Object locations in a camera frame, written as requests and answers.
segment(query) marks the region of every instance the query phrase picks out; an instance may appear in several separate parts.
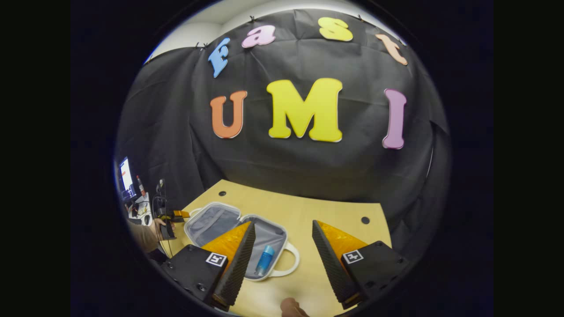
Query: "human hand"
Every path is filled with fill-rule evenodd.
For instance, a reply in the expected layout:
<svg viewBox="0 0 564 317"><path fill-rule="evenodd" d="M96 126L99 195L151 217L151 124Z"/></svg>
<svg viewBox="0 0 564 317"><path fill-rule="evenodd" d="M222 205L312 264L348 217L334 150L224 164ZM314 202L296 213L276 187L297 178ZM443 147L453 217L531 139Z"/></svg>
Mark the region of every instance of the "human hand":
<svg viewBox="0 0 564 317"><path fill-rule="evenodd" d="M306 312L299 308L299 303L292 297L288 297L280 303L282 317L309 317Z"/></svg>
<svg viewBox="0 0 564 317"><path fill-rule="evenodd" d="M158 218L154 219L154 222L155 223L150 225L149 228L151 229L151 232L157 238L157 240L162 241L162 240L164 240L164 238L162 237L161 226L159 226L159 225L161 224L163 226L166 226L166 223L164 221L162 221L161 219L158 219ZM173 230L176 229L174 222L170 222L170 225L172 226Z"/></svg>

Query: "red bottle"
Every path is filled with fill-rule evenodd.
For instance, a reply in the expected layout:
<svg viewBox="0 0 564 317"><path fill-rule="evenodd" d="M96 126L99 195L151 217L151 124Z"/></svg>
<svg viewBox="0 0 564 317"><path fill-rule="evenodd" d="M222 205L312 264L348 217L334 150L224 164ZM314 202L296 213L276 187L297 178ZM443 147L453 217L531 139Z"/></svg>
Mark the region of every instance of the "red bottle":
<svg viewBox="0 0 564 317"><path fill-rule="evenodd" d="M143 189L143 184L141 183L141 179L139 179L139 175L137 175L137 182L139 183L139 190L141 191L141 195L145 197L145 190Z"/></svg>

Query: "pink foam letter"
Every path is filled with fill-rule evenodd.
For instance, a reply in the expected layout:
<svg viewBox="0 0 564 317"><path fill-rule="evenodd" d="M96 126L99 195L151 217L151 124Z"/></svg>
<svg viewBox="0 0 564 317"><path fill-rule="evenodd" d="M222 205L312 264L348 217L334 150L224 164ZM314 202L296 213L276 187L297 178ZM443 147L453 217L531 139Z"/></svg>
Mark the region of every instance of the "pink foam letter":
<svg viewBox="0 0 564 317"><path fill-rule="evenodd" d="M403 106L406 97L397 90L386 89L384 94L390 102L390 117L388 120L388 134L382 140L384 148L401 149L403 147Z"/></svg>
<svg viewBox="0 0 564 317"><path fill-rule="evenodd" d="M253 47L257 44L270 44L276 38L274 36L275 29L274 25L263 25L262 27L252 29L249 33L247 33L247 36L249 37L243 40L241 46L248 49L249 47Z"/></svg>

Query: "white wall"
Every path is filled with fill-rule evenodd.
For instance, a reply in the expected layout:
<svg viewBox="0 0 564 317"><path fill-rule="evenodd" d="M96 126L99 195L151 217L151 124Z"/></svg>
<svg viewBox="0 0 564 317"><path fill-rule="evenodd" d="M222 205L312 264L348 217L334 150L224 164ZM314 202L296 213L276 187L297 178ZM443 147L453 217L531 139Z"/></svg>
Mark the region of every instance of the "white wall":
<svg viewBox="0 0 564 317"><path fill-rule="evenodd" d="M164 52L180 47L194 47L196 43L203 46L218 37L222 25L218 23L183 23L172 31L153 51L150 60Z"/></svg>
<svg viewBox="0 0 564 317"><path fill-rule="evenodd" d="M157 46L147 61L173 49L193 47L198 42L200 45L212 42L225 32L248 22L250 15L258 18L280 11L308 8L332 10L355 17L360 14L364 21L399 39L394 32L368 12L344 0L224 0L187 19Z"/></svg>

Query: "gray bag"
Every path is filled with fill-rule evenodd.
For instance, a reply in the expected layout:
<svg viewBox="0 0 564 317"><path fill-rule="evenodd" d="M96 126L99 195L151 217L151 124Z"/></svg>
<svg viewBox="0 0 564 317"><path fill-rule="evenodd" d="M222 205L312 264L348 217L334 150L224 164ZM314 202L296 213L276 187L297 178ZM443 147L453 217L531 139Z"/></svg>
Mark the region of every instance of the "gray bag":
<svg viewBox="0 0 564 317"><path fill-rule="evenodd" d="M285 276L292 273L298 267L299 252L296 247L288 242L286 228L259 215L248 214L241 217L241 211L238 208L214 201L203 208L191 211L190 219L184 224L184 232L195 246L201 247L247 221L254 221L256 238L245 278L260 281L270 276ZM260 277L254 274L254 270L266 245L270 245L275 253L268 266L267 273ZM276 271L274 266L284 249L292 252L296 260L290 269Z"/></svg>

